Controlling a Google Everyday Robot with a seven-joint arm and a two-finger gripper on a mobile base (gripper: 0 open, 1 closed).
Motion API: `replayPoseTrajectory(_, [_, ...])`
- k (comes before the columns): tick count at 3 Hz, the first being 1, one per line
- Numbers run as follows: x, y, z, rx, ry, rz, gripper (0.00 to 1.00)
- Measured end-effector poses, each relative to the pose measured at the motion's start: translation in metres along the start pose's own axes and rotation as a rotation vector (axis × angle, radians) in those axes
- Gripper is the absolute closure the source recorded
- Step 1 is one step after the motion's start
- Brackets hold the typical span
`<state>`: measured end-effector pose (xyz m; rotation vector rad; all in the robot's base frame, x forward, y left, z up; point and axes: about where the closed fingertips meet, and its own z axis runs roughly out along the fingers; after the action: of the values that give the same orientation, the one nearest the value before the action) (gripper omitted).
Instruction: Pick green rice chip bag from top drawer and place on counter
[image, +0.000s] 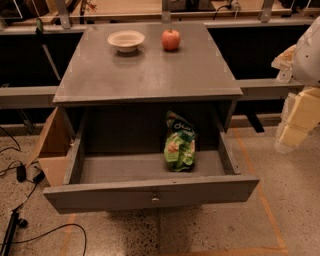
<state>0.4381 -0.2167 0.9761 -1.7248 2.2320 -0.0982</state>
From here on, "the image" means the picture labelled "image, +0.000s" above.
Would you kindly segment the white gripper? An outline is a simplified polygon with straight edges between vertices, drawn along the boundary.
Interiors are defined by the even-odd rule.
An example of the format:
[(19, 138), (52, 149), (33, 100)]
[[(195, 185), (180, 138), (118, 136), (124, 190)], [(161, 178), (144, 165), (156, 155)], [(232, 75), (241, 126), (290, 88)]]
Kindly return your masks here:
[[(296, 46), (292, 45), (271, 63), (273, 68), (291, 68)], [(300, 93), (289, 93), (276, 132), (275, 149), (288, 153), (297, 149), (320, 123), (320, 88), (305, 87)]]

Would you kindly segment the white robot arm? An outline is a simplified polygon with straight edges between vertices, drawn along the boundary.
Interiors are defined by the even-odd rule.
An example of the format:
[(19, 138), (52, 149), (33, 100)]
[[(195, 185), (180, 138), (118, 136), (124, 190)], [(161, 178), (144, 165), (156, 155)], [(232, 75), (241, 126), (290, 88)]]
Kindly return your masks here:
[(320, 17), (271, 66), (279, 70), (279, 82), (294, 79), (304, 86), (300, 93), (287, 96), (281, 113), (275, 148), (287, 153), (297, 149), (320, 123)]

